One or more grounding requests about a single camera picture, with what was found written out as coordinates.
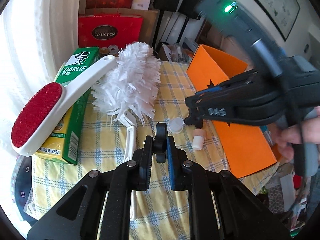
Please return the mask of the person's right hand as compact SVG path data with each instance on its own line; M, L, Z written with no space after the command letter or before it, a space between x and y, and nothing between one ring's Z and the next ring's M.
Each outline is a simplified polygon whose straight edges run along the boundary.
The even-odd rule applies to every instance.
M305 142L314 143L318 147L320 143L319 133L319 106L315 107L317 117L302 122L303 138ZM289 162L294 157L293 144L301 144L299 128L291 126L285 130L281 130L276 124L268 125L271 132L271 138L274 143L278 145L278 152L283 156L286 162Z

